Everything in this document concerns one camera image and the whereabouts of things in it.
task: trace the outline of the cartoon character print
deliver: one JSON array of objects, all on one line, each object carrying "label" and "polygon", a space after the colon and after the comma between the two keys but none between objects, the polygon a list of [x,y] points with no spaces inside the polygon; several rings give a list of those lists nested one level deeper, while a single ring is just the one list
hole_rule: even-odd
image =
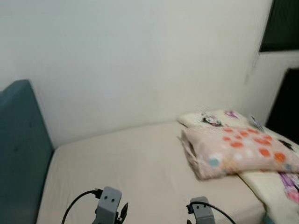
[{"label": "cartoon character print", "polygon": [[202,119],[202,122],[208,123],[214,127],[221,127],[222,123],[220,120],[218,120],[215,116],[213,115],[208,115],[203,113],[202,114],[204,116],[204,118]]},{"label": "cartoon character print", "polygon": [[233,111],[225,111],[224,112],[226,115],[228,115],[231,118],[236,118],[238,119],[238,117],[235,115],[235,113]]}]

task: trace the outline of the orange polka dots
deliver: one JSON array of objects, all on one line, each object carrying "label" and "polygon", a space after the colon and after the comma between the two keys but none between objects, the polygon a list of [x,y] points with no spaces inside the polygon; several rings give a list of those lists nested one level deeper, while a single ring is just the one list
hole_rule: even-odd
[{"label": "orange polka dots", "polygon": [[260,154],[262,154],[264,157],[270,157],[270,152],[266,148],[259,148],[258,149]]},{"label": "orange polka dots", "polygon": [[229,137],[223,137],[223,140],[224,141],[230,141],[230,138]]},{"label": "orange polka dots", "polygon": [[231,128],[224,128],[223,130],[227,133],[233,133],[234,132]]},{"label": "orange polka dots", "polygon": [[273,138],[269,135],[265,135],[263,138],[266,139],[266,140],[269,140],[269,141],[273,140]]},{"label": "orange polka dots", "polygon": [[253,138],[253,140],[261,145],[264,145],[264,146],[271,146],[272,144],[266,140],[266,139],[261,139],[261,138]]},{"label": "orange polka dots", "polygon": [[231,145],[232,147],[235,147],[235,148],[241,148],[241,147],[244,146],[243,143],[241,143],[241,142],[239,142],[239,141],[231,142],[230,145]]},{"label": "orange polka dots", "polygon": [[254,130],[254,129],[251,129],[251,128],[247,128],[247,131],[249,133],[252,133],[252,134],[259,134],[259,132],[257,130]]},{"label": "orange polka dots", "polygon": [[274,158],[277,162],[284,162],[285,161],[285,154],[283,154],[283,153],[274,153]]},{"label": "orange polka dots", "polygon": [[245,132],[245,131],[240,131],[240,135],[243,136],[243,137],[248,137],[248,132]]},{"label": "orange polka dots", "polygon": [[235,138],[238,139],[238,140],[242,139],[242,137],[240,135],[235,135]]}]

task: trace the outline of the upholstered headboard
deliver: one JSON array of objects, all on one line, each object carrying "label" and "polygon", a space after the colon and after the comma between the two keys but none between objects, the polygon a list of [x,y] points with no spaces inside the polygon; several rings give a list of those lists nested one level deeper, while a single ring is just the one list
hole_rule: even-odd
[{"label": "upholstered headboard", "polygon": [[52,154],[30,82],[0,91],[0,223],[36,223]]}]

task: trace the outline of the folded blanket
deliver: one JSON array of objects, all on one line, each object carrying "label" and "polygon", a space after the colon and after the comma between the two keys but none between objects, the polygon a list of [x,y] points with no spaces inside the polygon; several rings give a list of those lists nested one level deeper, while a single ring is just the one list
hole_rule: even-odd
[{"label": "folded blanket", "polygon": [[[219,119],[223,126],[250,127],[242,115],[233,112],[229,113],[224,110],[206,112],[205,114],[213,115]],[[202,113],[189,113],[178,118],[178,121],[187,127],[201,129],[209,125],[203,122]],[[299,146],[284,136],[263,127],[265,134],[272,138],[285,141],[292,145],[295,156],[299,157]],[[194,158],[194,148],[187,156]],[[255,195],[265,204],[267,214],[265,215],[265,224],[299,224],[299,205],[290,200],[285,193],[285,186],[277,172],[260,172],[250,171],[240,173],[239,176],[246,182]]]},{"label": "folded blanket", "polygon": [[252,128],[187,128],[181,139],[200,179],[261,169],[299,173],[299,157],[292,150]]}]

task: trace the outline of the white bed sheet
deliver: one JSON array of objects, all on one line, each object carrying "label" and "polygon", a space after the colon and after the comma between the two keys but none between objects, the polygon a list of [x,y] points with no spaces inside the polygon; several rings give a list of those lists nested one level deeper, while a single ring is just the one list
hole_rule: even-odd
[{"label": "white bed sheet", "polygon": [[[61,146],[54,153],[37,224],[61,223],[79,194],[111,186],[122,192],[119,210],[129,202],[125,224],[184,224],[190,199],[206,196],[238,224],[259,224],[263,204],[238,176],[200,182],[178,139],[182,125],[173,121],[110,133]],[[98,200],[81,198],[66,224],[94,220]],[[217,223],[223,217],[216,217]]]}]

